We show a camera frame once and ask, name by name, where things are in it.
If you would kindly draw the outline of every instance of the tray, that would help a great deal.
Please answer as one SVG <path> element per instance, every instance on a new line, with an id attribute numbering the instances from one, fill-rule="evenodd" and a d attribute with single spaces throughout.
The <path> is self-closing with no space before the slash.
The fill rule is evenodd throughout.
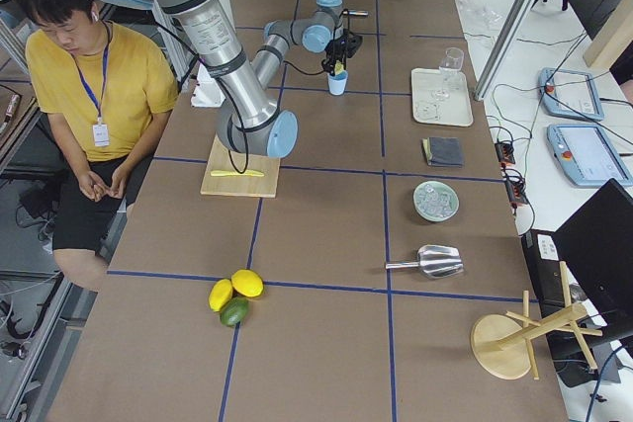
<path id="1" fill-rule="evenodd" d="M 473 123 L 466 76 L 461 71 L 451 80 L 450 97 L 441 101 L 432 92 L 439 89 L 442 75 L 438 69 L 416 68 L 411 71 L 413 118 L 423 124 L 468 127 Z"/>

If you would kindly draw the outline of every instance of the clear glass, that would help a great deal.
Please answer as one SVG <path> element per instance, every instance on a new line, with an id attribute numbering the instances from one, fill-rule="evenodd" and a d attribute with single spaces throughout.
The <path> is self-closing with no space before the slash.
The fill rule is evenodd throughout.
<path id="1" fill-rule="evenodd" d="M 439 63 L 439 70 L 442 73 L 442 83 L 439 89 L 433 91 L 433 97 L 438 101 L 450 98 L 450 84 L 452 78 L 462 70 L 464 65 L 464 51 L 460 48 L 450 47 Z"/>

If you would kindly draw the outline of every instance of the man's hand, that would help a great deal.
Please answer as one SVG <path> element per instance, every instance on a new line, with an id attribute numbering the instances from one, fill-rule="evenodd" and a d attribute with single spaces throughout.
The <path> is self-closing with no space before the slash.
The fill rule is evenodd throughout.
<path id="1" fill-rule="evenodd" d="M 77 181 L 79 182 L 81 193 L 93 202 L 99 202 L 104 196 L 110 195 L 110 189 L 106 186 L 106 183 L 91 170 L 79 175 Z"/>
<path id="2" fill-rule="evenodd" d="M 119 165 L 112 174 L 112 186 L 108 191 L 108 195 L 112 198 L 122 198 L 126 193 L 126 186 L 131 173 L 132 169 L 125 162 Z"/>

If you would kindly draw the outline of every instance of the lime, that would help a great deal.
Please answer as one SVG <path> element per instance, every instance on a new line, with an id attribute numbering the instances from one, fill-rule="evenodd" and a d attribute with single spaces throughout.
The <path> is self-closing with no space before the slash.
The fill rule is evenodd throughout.
<path id="1" fill-rule="evenodd" d="M 259 296 L 264 292 L 264 283 L 250 269 L 240 269 L 230 277 L 233 287 L 244 296 Z"/>
<path id="2" fill-rule="evenodd" d="M 233 296 L 233 285 L 229 279 L 217 281 L 209 294 L 209 307 L 213 311 L 220 311 Z"/>
<path id="3" fill-rule="evenodd" d="M 243 296 L 235 296 L 220 312 L 222 325 L 235 326 L 248 313 L 248 300 Z"/>

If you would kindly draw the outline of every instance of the wooden round base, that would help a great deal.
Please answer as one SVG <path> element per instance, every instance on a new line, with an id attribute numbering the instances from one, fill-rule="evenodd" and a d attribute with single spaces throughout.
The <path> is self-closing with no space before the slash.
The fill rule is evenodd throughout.
<path id="1" fill-rule="evenodd" d="M 522 326 L 503 315 L 486 315 L 473 326 L 471 347 L 475 358 L 491 375 L 503 380 L 518 380 L 530 371 L 527 345 L 523 341 L 504 350 L 495 341 L 520 330 Z"/>

